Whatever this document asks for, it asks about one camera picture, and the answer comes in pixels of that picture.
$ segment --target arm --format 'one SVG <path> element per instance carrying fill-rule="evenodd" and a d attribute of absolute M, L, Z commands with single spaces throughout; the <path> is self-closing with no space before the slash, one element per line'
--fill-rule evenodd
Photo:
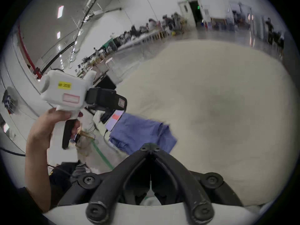
<path fill-rule="evenodd" d="M 47 168 L 47 149 L 50 146 L 51 134 L 55 123 L 65 121 L 70 112 L 50 109 L 33 124 L 26 143 L 25 183 L 28 193 L 43 211 L 47 212 L 51 203 L 51 188 Z M 72 130 L 76 133 L 78 121 Z"/>

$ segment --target green cable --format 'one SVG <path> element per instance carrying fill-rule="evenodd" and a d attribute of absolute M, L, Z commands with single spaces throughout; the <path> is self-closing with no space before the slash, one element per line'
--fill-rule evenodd
<path fill-rule="evenodd" d="M 95 148 L 95 150 L 97 151 L 97 153 L 100 155 L 100 157 L 102 158 L 102 160 L 106 163 L 106 165 L 111 169 L 113 170 L 114 167 L 113 165 L 111 165 L 110 161 L 106 158 L 106 156 L 104 156 L 104 154 L 100 151 L 100 149 L 96 146 L 94 140 L 92 140 L 92 144 L 93 144 L 93 147 Z"/>

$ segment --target blue cloth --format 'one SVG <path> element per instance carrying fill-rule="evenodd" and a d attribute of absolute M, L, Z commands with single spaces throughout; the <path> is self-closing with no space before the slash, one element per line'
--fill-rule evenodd
<path fill-rule="evenodd" d="M 124 113 L 110 133 L 109 141 L 131 155 L 145 143 L 156 143 L 170 153 L 177 142 L 168 125 Z"/>

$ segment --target beige fabric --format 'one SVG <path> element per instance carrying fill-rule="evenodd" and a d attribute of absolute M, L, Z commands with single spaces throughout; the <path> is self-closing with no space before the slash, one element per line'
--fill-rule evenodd
<path fill-rule="evenodd" d="M 266 203 L 297 158 L 298 95 L 281 63 L 232 43 L 170 43 L 117 92 L 127 112 L 170 124 L 189 170 L 217 172 L 245 205 Z"/>

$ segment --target table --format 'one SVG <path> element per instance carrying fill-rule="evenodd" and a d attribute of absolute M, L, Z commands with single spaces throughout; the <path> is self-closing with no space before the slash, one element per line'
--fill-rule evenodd
<path fill-rule="evenodd" d="M 155 30 L 153 30 L 151 32 L 148 32 L 148 33 L 144 33 L 144 34 L 140 35 L 138 38 L 136 38 L 135 40 L 129 41 L 129 42 L 121 45 L 118 48 L 118 51 L 123 50 L 123 49 L 128 48 L 128 47 L 131 47 L 131 46 L 134 46 L 134 45 L 136 45 L 136 44 L 138 44 L 140 42 L 143 42 L 144 39 L 147 39 L 147 38 L 149 38 L 151 36 L 154 36 L 154 35 L 157 35 L 159 33 L 160 33 L 160 30 L 157 30 L 157 29 L 155 29 Z"/>

